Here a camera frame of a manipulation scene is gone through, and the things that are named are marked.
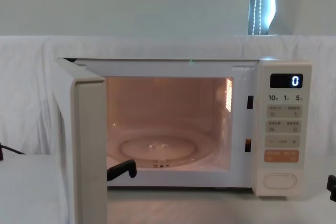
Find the wall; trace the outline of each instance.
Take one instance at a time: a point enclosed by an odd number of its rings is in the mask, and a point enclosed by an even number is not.
[[[276,0],[270,34],[336,35],[335,0]]]
[[[249,0],[0,0],[0,35],[247,34]]]

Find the table surface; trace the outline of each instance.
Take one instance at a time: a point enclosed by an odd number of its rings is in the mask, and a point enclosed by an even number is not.
[[[60,224],[51,155],[17,155],[0,162],[0,223]],[[299,197],[259,198],[246,191],[114,189],[108,192],[108,223],[334,224],[336,202],[326,190],[336,157],[305,163]]]

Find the microwave oven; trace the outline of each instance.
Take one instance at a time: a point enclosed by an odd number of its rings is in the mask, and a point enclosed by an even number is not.
[[[99,223],[107,186],[299,193],[311,68],[271,58],[55,59],[53,125],[70,215]],[[137,176],[107,184],[107,168],[128,159]]]

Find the microwave door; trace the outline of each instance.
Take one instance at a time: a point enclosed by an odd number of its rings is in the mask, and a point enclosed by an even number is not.
[[[66,59],[52,65],[53,126],[64,223],[107,223],[104,78]]]

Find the digital display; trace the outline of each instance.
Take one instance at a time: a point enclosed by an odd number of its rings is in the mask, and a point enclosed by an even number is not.
[[[303,74],[301,73],[273,73],[269,86],[272,89],[301,89]]]

